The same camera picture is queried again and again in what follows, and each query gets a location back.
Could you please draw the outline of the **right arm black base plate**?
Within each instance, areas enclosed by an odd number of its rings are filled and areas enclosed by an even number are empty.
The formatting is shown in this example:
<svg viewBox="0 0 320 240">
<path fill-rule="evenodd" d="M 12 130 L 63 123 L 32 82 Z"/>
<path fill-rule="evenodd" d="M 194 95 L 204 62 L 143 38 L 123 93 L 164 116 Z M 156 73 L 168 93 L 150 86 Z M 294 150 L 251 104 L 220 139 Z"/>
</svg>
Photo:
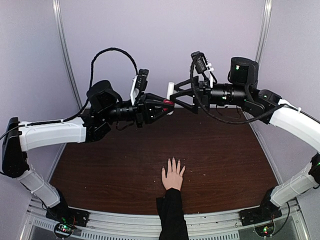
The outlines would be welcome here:
<svg viewBox="0 0 320 240">
<path fill-rule="evenodd" d="M 244 227 L 279 218 L 282 216 L 282 212 L 279 209 L 272 210 L 268 207 L 258 206 L 241 210 L 239 216 L 241 224 Z"/>
</svg>

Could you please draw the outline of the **red nail polish bottle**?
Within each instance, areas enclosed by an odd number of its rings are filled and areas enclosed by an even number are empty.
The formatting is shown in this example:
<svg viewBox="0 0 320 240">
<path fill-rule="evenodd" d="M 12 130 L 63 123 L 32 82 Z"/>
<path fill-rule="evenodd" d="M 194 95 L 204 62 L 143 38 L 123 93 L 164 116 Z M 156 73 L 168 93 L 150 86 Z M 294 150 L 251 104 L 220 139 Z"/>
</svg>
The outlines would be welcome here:
<svg viewBox="0 0 320 240">
<path fill-rule="evenodd" d="M 175 104 L 174 102 L 172 102 L 172 101 L 170 101 L 170 100 L 168 100 L 168 99 L 164 99 L 163 102 L 164 102 L 165 104 L 168 104 L 168 105 L 171 105 L 171 106 L 173 106 L 173 105 Z"/>
</svg>

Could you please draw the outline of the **white nail polish cap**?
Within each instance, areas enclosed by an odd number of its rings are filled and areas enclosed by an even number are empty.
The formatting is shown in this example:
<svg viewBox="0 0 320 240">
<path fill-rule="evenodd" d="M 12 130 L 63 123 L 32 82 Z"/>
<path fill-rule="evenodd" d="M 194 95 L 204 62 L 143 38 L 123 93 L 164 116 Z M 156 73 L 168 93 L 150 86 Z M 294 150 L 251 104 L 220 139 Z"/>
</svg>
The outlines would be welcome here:
<svg viewBox="0 0 320 240">
<path fill-rule="evenodd" d="M 170 100 L 171 95 L 174 94 L 174 87 L 175 87 L 175 83 L 174 82 L 169 82 L 168 83 L 168 87 L 167 87 L 167 95 L 166 95 L 166 99 Z"/>
</svg>

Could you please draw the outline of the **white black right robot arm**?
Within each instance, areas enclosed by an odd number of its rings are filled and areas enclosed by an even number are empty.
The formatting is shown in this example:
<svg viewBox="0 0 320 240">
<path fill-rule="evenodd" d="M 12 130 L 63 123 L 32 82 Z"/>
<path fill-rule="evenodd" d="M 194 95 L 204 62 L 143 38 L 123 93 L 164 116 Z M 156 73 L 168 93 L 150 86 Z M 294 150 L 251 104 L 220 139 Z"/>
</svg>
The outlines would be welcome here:
<svg viewBox="0 0 320 240">
<path fill-rule="evenodd" d="M 316 151 L 320 150 L 319 120 L 280 95 L 267 89 L 259 90 L 259 64 L 256 61 L 244 57 L 231 58 L 228 83 L 220 84 L 202 52 L 195 52 L 191 58 L 189 79 L 168 83 L 167 98 L 170 101 L 194 114 L 201 108 L 208 116 L 225 124 L 244 125 L 261 121 L 291 133 Z M 210 113 L 211 105 L 240 107 L 252 118 L 226 120 Z"/>
</svg>

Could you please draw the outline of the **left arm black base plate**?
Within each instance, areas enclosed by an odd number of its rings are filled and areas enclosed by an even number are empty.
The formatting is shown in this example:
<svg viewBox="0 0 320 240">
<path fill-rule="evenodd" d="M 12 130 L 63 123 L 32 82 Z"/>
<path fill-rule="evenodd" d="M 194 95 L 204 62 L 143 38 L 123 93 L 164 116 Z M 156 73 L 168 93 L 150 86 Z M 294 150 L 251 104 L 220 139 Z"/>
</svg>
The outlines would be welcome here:
<svg viewBox="0 0 320 240">
<path fill-rule="evenodd" d="M 90 213 L 85 210 L 55 206 L 46 210 L 45 217 L 76 227 L 86 227 Z"/>
</svg>

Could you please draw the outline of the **black sleeved forearm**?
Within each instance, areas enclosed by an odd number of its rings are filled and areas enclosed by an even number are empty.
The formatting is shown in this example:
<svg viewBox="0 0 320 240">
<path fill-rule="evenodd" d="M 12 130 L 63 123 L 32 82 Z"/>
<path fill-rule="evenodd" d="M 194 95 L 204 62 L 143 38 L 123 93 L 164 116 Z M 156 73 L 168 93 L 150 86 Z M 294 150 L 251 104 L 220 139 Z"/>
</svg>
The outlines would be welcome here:
<svg viewBox="0 0 320 240">
<path fill-rule="evenodd" d="M 156 198 L 156 207 L 161 223 L 159 240 L 188 240 L 181 192 L 170 188 L 163 197 Z"/>
</svg>

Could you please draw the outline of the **mannequin hand with long nails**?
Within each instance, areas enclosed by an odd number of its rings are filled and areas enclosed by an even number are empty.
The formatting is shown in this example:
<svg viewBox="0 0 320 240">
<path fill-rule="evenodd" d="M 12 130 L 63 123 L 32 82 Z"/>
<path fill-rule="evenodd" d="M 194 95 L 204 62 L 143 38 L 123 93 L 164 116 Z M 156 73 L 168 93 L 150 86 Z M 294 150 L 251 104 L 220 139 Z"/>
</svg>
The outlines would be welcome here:
<svg viewBox="0 0 320 240">
<path fill-rule="evenodd" d="M 161 181 L 166 190 L 175 189 L 181 191 L 183 185 L 183 176 L 186 167 L 181 167 L 181 161 L 174 157 L 167 161 L 167 169 L 161 169 Z"/>
</svg>

